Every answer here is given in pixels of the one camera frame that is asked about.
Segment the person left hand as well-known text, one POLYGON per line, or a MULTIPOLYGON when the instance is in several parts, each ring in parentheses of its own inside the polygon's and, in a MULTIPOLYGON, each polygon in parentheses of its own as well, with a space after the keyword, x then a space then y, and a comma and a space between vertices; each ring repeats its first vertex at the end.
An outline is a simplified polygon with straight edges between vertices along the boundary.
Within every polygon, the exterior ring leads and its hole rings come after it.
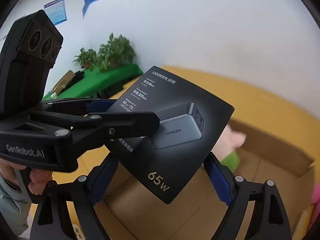
MULTIPOLYGON (((20 188, 20 186, 14 170, 25 170, 26 168, 26 166, 1 159, 1 175, 10 185, 16 188, 20 188)), ((30 192, 35 195, 41 195, 46 184, 52 180, 52 174, 52 171, 33 168, 30 172, 30 183, 28 185, 30 192)))

